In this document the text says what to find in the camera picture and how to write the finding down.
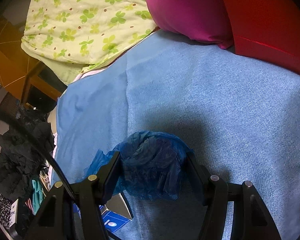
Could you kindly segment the dark blue plastic bag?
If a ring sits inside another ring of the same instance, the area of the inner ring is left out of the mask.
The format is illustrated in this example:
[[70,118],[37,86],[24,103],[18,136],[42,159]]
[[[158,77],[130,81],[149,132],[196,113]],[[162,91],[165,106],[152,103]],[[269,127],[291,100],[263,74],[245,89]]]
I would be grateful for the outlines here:
[[187,153],[193,153],[179,137],[165,132],[135,132],[105,154],[98,150],[83,178],[96,174],[120,152],[123,175],[114,194],[127,191],[141,200],[176,200],[181,188],[181,167]]

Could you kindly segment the teal garment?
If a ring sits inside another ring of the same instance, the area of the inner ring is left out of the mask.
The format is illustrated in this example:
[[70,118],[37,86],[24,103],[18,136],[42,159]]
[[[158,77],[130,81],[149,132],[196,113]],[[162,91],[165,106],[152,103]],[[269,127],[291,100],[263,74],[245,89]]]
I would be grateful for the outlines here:
[[39,177],[32,179],[32,188],[33,188],[32,207],[33,207],[34,214],[36,214],[43,200],[45,199],[42,182]]

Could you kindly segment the blue white medicine box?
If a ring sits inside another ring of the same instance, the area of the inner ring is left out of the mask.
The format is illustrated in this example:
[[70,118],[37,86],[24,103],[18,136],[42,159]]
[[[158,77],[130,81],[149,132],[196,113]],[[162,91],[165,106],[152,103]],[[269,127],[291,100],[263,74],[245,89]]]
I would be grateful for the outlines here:
[[100,205],[102,221],[107,230],[115,233],[132,220],[128,209],[122,205]]

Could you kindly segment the black white patterned garment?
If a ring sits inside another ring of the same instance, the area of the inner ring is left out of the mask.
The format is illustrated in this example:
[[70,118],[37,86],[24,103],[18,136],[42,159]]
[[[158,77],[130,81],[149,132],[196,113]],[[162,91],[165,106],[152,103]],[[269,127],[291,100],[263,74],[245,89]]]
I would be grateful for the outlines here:
[[0,193],[0,223],[9,232],[12,201]]

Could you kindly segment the black clothing pile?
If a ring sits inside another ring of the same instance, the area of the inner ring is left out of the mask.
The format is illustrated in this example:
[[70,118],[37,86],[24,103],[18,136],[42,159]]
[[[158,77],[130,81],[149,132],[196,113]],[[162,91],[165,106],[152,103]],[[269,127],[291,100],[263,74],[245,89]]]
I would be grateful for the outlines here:
[[[19,123],[47,152],[52,153],[54,136],[47,117],[46,113],[24,107],[16,113]],[[12,202],[18,198],[30,198],[33,194],[32,179],[38,177],[46,166],[45,159],[12,127],[0,134],[0,147],[0,193]]]

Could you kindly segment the blue bed blanket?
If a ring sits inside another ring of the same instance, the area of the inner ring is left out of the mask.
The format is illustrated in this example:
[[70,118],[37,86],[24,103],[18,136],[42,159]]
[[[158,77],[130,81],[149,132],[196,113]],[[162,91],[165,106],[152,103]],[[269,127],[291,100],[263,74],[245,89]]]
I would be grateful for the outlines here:
[[156,31],[57,103],[56,161],[82,179],[98,150],[167,132],[225,181],[250,180],[282,239],[300,235],[300,75]]

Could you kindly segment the orange wooden nightstand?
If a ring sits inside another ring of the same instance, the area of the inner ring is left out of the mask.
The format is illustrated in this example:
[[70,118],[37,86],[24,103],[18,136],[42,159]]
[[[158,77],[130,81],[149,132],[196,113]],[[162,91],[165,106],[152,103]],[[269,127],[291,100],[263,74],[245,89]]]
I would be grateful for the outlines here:
[[52,111],[67,86],[44,63],[21,48],[22,33],[0,17],[0,85],[21,105]]

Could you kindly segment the green clover quilt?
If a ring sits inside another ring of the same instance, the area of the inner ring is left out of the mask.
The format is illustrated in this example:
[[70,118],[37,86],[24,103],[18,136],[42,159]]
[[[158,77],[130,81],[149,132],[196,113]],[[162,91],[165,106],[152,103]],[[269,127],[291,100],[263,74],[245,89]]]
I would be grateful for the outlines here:
[[68,85],[155,28],[146,0],[31,0],[21,47]]

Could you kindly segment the red Nilrich paper bag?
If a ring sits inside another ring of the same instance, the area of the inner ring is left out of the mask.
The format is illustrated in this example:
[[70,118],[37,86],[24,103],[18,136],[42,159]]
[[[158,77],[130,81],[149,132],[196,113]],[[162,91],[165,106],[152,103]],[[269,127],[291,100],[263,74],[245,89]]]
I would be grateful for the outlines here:
[[300,10],[292,0],[223,0],[235,53],[300,75]]

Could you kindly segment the magenta pillow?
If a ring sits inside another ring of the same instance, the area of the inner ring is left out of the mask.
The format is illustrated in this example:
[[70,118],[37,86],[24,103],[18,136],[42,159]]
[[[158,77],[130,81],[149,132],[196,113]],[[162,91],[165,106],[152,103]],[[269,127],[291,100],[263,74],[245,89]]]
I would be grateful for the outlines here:
[[227,49],[234,44],[223,0],[146,0],[160,29]]

